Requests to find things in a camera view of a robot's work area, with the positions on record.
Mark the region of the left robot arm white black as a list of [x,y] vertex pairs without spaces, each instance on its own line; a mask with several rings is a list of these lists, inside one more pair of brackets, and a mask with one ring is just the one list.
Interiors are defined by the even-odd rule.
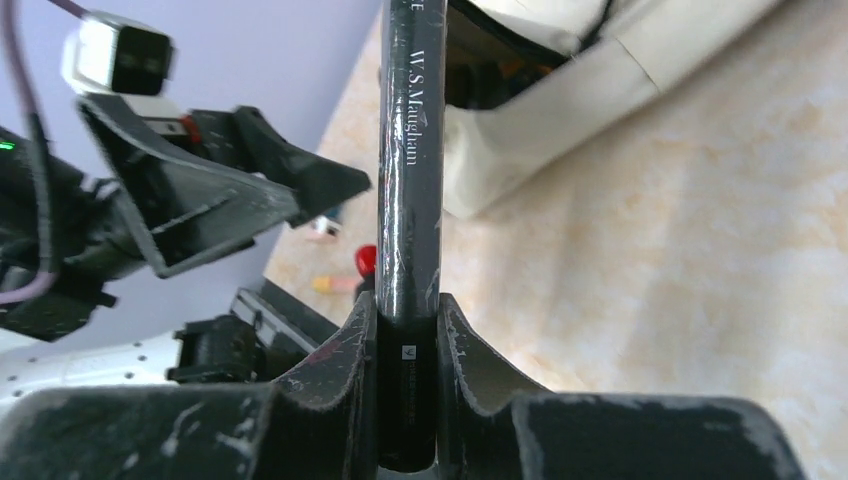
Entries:
[[[88,94],[82,120],[111,176],[85,186],[54,160],[59,276],[41,296],[3,306],[1,348],[54,342],[116,298],[109,282],[143,267],[169,278],[251,248],[286,224],[367,191],[368,175],[305,151],[250,106],[184,112],[162,97]],[[237,290],[229,309],[123,345],[34,356],[1,367],[1,407],[57,387],[272,380],[312,353],[333,324],[272,285]]]

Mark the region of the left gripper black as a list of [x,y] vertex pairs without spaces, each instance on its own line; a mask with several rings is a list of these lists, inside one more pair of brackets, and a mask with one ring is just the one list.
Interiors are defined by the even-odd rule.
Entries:
[[230,255],[280,223],[302,226],[371,188],[364,171],[286,141],[255,107],[142,120],[121,97],[86,94],[78,109],[160,278]]

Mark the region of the black notebook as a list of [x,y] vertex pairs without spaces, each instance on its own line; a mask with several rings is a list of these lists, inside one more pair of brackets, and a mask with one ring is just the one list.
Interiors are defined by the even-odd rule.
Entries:
[[436,450],[437,315],[447,2],[383,8],[379,162],[379,463],[428,468]]

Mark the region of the beige canvas student bag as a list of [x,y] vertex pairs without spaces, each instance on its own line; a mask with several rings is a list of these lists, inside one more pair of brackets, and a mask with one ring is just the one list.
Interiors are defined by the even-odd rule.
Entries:
[[491,110],[445,112],[443,206],[468,218],[671,90],[774,1],[624,1],[597,44]]

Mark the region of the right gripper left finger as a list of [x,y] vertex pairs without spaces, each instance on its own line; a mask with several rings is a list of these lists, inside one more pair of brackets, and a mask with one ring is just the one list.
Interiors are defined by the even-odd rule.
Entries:
[[376,311],[359,297],[270,383],[43,390],[1,426],[5,479],[373,479]]

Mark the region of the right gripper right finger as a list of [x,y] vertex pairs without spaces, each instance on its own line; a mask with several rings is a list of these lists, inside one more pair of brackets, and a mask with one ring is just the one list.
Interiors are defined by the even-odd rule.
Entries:
[[444,479],[801,479],[783,430],[740,398],[556,393],[440,300]]

